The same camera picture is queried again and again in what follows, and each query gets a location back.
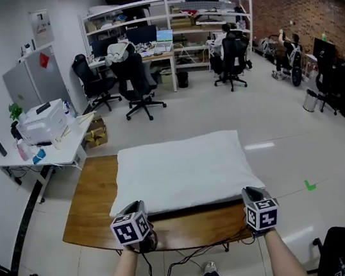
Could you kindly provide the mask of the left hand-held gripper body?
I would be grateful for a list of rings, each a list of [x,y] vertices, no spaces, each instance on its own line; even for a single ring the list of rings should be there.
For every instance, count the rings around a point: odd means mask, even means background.
[[[157,247],[157,235],[145,212],[132,212],[116,217],[110,225],[118,243],[136,253],[153,252]]]

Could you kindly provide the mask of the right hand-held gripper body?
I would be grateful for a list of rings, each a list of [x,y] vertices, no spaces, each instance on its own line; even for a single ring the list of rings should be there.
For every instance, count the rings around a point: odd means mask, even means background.
[[[279,205],[276,198],[246,204],[246,225],[254,236],[261,236],[274,228],[278,220]]]

